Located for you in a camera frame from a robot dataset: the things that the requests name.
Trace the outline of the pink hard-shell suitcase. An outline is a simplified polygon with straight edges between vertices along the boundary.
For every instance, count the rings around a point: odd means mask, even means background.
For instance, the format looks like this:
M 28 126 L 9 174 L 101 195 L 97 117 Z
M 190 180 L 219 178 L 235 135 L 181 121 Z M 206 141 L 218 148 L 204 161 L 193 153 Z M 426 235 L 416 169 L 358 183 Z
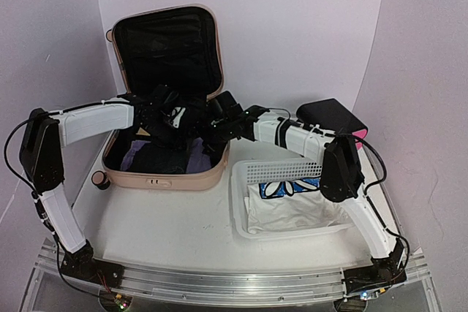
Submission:
M 219 54 L 219 39 L 213 13 L 201 6 L 159 9 L 120 19 L 106 34 L 113 45 L 125 97 L 134 101 L 135 94 L 149 94 L 158 85 L 178 91 L 205 94 L 206 104 L 223 92 L 224 77 Z M 203 140 L 201 125 L 198 138 Z M 134 189 L 166 189 L 204 191 L 221 179 L 229 155 L 229 143 L 217 155 L 208 155 L 212 168 L 195 174 L 151 174 L 120 170 L 123 157 L 132 141 L 145 140 L 162 146 L 150 135 L 137 135 L 139 123 L 117 130 L 105 146 L 102 165 L 110 181 L 117 186 Z

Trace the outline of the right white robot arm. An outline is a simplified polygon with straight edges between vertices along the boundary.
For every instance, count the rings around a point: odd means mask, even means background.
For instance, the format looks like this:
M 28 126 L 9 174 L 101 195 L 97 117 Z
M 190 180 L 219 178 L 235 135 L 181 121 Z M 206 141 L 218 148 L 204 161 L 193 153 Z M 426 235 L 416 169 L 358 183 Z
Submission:
M 324 129 L 312 123 L 314 117 L 329 121 L 337 115 L 336 100 L 304 104 L 297 119 L 281 117 L 271 107 L 252 105 L 243 109 L 228 91 L 206 104 L 201 132 L 207 142 L 228 142 L 244 138 L 289 150 L 320 168 L 318 190 L 327 200 L 340 205 L 361 232 L 371 253 L 371 265 L 344 272 L 347 287 L 357 292 L 399 284 L 406 279 L 410 245 L 392 231 L 368 196 L 380 178 L 366 183 L 358 156 L 358 144 L 373 151 L 363 138 L 352 133 Z

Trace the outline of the white printed t-shirt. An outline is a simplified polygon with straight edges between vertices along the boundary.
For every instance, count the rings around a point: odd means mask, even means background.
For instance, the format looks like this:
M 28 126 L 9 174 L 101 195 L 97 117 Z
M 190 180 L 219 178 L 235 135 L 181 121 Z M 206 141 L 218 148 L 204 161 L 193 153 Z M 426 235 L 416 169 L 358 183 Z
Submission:
M 324 230 L 351 223 L 338 204 L 320 193 L 319 178 L 250 184 L 244 204 L 251 235 Z

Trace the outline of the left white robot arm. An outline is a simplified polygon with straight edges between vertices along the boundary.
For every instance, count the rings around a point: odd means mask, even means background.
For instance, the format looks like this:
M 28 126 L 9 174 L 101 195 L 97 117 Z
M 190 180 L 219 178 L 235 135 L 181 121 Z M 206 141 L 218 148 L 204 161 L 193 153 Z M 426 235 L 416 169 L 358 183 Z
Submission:
M 67 267 L 84 281 L 99 270 L 94 249 L 80 228 L 65 192 L 64 149 L 107 132 L 128 134 L 119 151 L 119 172 L 185 175 L 192 166 L 195 126 L 207 96 L 159 85 L 150 95 L 127 93 L 61 111 L 33 110 L 25 123 L 20 163 L 42 223 L 65 251 Z

